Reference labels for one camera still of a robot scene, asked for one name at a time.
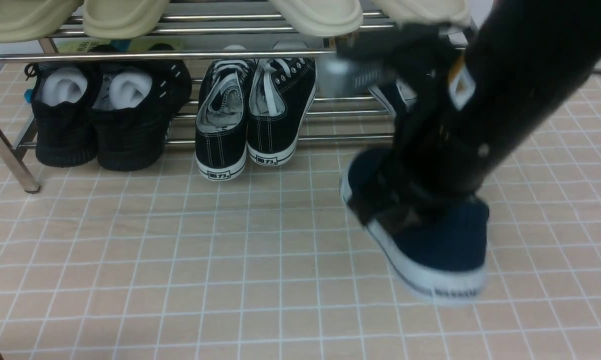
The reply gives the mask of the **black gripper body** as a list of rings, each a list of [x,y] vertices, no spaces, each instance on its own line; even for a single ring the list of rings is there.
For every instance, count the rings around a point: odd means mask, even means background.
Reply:
[[[402,80],[416,101],[394,121],[392,144],[378,165],[344,198],[362,226],[390,235],[409,228],[472,235],[486,230],[486,204],[474,190],[451,190],[436,180],[443,169],[435,152],[449,141],[442,112],[449,105],[444,76],[460,52],[448,32],[453,22],[403,23],[364,32],[339,44],[339,60],[363,71],[363,85]]]

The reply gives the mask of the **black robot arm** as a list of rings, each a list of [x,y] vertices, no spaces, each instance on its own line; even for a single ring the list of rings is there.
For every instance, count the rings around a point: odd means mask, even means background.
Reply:
[[[347,207],[363,226],[486,225],[484,180],[590,77],[601,59],[601,0],[501,0],[465,50],[411,23],[354,37],[337,53],[373,62],[415,92],[390,150],[355,178]]]

